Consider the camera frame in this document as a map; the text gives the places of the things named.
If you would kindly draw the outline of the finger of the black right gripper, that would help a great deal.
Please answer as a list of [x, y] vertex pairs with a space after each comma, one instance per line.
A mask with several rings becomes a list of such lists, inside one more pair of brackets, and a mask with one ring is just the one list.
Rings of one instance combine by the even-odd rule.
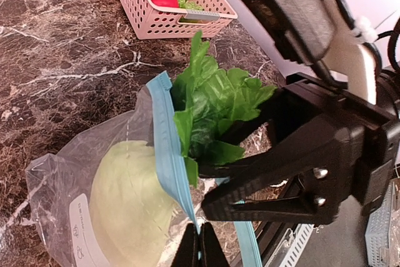
[[205, 195], [202, 210], [211, 221], [332, 223], [341, 203], [342, 156], [337, 140], [285, 140], [230, 164], [237, 173]]
[[[259, 109], [260, 115], [250, 121], [236, 121], [222, 135], [221, 141], [242, 146], [245, 153], [254, 156], [266, 149], [266, 145], [274, 147], [288, 137], [298, 127], [295, 117], [290, 116], [288, 92], [281, 88], [275, 90]], [[244, 172], [251, 158], [241, 159], [238, 163], [226, 163], [217, 166], [210, 161], [202, 160], [199, 165], [200, 178], [228, 178]]]

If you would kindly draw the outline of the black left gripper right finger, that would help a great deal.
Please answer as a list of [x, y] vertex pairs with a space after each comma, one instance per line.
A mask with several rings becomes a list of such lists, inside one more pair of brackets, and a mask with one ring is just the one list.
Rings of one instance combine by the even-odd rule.
[[202, 267], [230, 267], [221, 248], [218, 237], [210, 222], [201, 226], [199, 235], [200, 263]]

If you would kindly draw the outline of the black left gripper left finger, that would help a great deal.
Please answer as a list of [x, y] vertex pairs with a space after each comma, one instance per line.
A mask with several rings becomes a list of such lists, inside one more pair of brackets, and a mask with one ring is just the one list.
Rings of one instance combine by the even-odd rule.
[[171, 267], [198, 266], [200, 266], [199, 235], [196, 226], [193, 223], [189, 223], [186, 226]]

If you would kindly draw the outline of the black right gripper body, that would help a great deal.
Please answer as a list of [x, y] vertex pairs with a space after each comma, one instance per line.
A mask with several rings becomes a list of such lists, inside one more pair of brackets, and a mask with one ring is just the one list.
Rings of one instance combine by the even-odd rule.
[[354, 196], [364, 214], [381, 207], [399, 144], [399, 76], [383, 72], [372, 105], [303, 73], [279, 93], [275, 143], [295, 162], [307, 198], [335, 214]]

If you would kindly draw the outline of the clear zip top bag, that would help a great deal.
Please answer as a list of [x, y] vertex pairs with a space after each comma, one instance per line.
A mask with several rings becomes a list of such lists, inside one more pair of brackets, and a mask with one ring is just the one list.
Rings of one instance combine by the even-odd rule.
[[136, 107], [26, 168], [31, 215], [61, 266], [228, 266], [196, 217], [167, 73]]

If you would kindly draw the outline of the green leafy lettuce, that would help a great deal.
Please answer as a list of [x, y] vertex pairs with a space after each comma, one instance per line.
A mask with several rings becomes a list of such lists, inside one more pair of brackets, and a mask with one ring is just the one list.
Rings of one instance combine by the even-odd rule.
[[208, 55], [209, 47], [198, 31], [191, 39], [189, 66], [171, 88], [174, 122], [192, 186], [198, 183], [201, 161], [222, 166], [244, 157], [239, 143], [224, 142], [221, 137], [234, 122], [258, 117], [259, 105], [277, 88], [243, 69], [220, 68], [215, 57]]

